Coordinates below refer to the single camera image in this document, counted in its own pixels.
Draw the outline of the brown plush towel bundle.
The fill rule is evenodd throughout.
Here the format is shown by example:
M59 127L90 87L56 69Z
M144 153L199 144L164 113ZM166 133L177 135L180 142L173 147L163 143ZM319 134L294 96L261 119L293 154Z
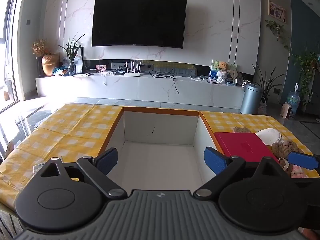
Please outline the brown plush towel bundle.
M291 140L276 142L271 145L271 152L278 159L281 168L291 177L292 164L287 161L287 156L291 152L303 153L297 144Z

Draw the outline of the brown red sponge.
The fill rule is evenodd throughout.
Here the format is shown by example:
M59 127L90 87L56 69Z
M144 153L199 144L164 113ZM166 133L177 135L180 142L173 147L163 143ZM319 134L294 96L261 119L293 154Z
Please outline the brown red sponge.
M251 133L251 131L247 127L234 127L234 133Z

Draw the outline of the white round cloth pad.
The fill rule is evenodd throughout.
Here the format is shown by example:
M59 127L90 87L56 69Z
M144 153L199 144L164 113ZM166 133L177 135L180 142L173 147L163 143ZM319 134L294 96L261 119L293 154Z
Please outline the white round cloth pad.
M274 128L266 128L256 132L255 134L260 138L260 140L265 145L269 145L269 146L271 146L276 142L281 142L282 140L281 133Z

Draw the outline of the yellow checkered tablecloth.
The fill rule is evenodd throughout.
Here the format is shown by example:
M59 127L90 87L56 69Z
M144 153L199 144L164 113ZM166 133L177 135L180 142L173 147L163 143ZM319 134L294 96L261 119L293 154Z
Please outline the yellow checkered tablecloth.
M13 209L17 195L34 175L33 167L51 157L74 162L84 155L95 157L103 152L125 112L193 116L202 119L210 137L214 132L230 132L234 127L245 127L251 132L275 128L284 139L293 141L304 153L311 154L287 128L266 115L71 103L49 117L1 164L1 204Z

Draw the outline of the pink small stool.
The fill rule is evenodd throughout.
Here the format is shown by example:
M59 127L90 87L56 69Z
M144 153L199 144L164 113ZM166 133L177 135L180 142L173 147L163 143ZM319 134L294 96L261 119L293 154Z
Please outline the pink small stool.
M292 106L288 102L285 102L281 107L280 116L283 119L289 119L291 116L291 112L292 112Z

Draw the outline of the orange white storage box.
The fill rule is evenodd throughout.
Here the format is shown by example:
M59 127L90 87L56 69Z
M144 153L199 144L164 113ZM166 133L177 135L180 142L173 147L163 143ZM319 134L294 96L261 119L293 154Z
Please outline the orange white storage box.
M204 150L217 148L214 133L200 111L123 107L107 136L118 162L107 177L132 190L194 192L215 173Z

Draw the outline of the blue water bottle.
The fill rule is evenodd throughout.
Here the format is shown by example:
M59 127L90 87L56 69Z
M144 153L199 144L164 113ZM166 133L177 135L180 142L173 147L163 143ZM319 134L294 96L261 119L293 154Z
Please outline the blue water bottle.
M287 96L287 103L291 106L291 114L294 116L296 114L297 108L300 103L300 97L298 92L299 84L295 84L295 88L292 92L289 92Z

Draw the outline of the grey metal trash can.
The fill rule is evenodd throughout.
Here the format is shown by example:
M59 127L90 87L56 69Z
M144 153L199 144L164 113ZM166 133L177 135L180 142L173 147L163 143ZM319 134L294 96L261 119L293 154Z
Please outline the grey metal trash can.
M260 86L247 83L244 87L244 97L242 100L241 114L257 114L263 89Z

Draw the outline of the floor plant by trash can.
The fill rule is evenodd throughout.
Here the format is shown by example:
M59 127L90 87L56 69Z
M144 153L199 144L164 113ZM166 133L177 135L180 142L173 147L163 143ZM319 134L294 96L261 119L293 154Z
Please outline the floor plant by trash can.
M262 72L258 64L255 66L252 65L253 69L255 70L257 77L258 77L258 82L255 84L258 85L262 89L262 96L260 99L259 107L258 107L258 114L260 115L266 115L267 114L267 102L268 102L268 95L270 91L273 88L276 88L278 86L281 86L281 84L276 83L276 81L280 78L285 76L286 74L280 74L277 76L274 76L274 72L276 70L276 66L272 70L271 74L267 76L267 72Z

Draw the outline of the hanging green vine plant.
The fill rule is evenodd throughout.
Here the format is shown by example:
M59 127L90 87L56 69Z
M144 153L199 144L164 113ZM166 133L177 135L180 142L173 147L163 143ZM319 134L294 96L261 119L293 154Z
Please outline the hanging green vine plant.
M277 37L277 40L283 44L283 47L289 52L288 60L293 58L294 64L299 68L299 97L306 104L306 97L310 95L309 85L313 77L313 72L319 68L319 57L314 52L305 52L304 54L294 54L292 52L291 43L287 39L283 30L283 25L277 24L275 21L266 20L266 26Z

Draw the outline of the acorn shaped jar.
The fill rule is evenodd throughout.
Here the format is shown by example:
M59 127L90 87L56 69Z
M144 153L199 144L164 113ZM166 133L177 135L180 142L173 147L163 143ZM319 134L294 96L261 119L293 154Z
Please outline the acorn shaped jar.
M52 76L54 68L59 65L59 56L58 54L49 53L43 56L41 63L44 74Z

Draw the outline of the green plant in vase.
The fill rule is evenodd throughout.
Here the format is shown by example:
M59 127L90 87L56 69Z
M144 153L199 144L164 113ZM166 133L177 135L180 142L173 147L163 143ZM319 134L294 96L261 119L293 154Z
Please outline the green plant in vase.
M79 40L84 36L85 34L81 35L79 38L76 38L76 36L74 36L73 38L69 38L64 46L59 45L59 47L66 52L66 55L69 58L67 70L70 76L76 74L76 65L74 63L74 59L78 51L82 48L82 45L79 43Z

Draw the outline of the dried flower bouquet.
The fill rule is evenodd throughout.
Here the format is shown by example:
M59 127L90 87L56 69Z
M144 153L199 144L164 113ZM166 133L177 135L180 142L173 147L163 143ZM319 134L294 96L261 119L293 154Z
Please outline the dried flower bouquet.
M46 40L37 40L32 43L31 49L36 57L43 57L49 53Z

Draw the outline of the framed wall picture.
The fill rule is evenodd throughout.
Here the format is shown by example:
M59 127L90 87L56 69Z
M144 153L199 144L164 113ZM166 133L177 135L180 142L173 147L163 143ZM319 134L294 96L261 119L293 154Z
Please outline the framed wall picture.
M271 0L268 0L268 14L280 22L286 23L286 9Z

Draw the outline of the black wall television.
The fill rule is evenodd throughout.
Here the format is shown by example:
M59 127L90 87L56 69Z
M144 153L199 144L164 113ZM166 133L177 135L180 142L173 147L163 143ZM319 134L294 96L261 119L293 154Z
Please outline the black wall television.
M95 0L92 46L183 48L187 0Z

